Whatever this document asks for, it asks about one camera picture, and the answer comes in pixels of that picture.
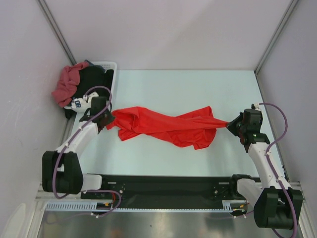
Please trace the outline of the red tank top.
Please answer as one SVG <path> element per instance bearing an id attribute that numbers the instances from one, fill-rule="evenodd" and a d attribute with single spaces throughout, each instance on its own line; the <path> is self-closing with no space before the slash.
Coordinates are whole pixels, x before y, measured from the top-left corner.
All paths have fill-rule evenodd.
<path id="1" fill-rule="evenodd" d="M 178 147 L 193 146 L 195 150 L 209 147 L 216 130 L 227 125 L 226 121 L 213 116 L 209 106 L 175 117 L 144 107 L 118 109 L 112 115 L 114 121 L 106 128 L 117 127 L 122 141 L 144 134 Z"/>

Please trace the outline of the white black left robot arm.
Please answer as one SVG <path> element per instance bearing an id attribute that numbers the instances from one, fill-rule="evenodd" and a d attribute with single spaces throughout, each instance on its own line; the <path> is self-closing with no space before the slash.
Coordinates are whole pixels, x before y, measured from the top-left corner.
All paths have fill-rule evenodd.
<path id="1" fill-rule="evenodd" d="M 110 105 L 111 99 L 107 97 L 93 97 L 73 135 L 54 151 L 43 154 L 42 188 L 45 192 L 52 192 L 58 199 L 87 190 L 98 198 L 109 194 L 109 185 L 102 181 L 102 176 L 84 174 L 79 159 L 89 143 L 113 122 Z"/>

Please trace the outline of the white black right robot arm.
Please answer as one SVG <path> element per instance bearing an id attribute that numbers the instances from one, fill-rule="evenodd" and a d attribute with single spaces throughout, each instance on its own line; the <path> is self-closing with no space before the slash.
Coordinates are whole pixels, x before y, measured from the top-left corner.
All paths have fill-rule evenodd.
<path id="1" fill-rule="evenodd" d="M 257 105 L 245 109 L 226 128 L 239 137 L 246 153 L 252 159 L 261 185 L 248 175 L 233 175 L 229 195 L 242 196 L 253 207 L 254 219 L 259 228 L 296 230 L 303 204 L 303 195 L 293 189 L 277 167 L 270 151 L 273 144 L 261 133 L 263 114 Z"/>

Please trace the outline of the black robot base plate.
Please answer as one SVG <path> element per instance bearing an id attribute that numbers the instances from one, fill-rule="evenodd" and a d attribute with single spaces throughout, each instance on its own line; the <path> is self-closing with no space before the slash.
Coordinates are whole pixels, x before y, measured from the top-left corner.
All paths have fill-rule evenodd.
<path id="1" fill-rule="evenodd" d="M 99 192 L 86 192 L 81 199 L 106 200 L 120 194 L 120 208 L 194 210 L 220 209 L 223 201 L 243 201 L 234 193 L 230 177 L 167 177 L 103 175 Z"/>

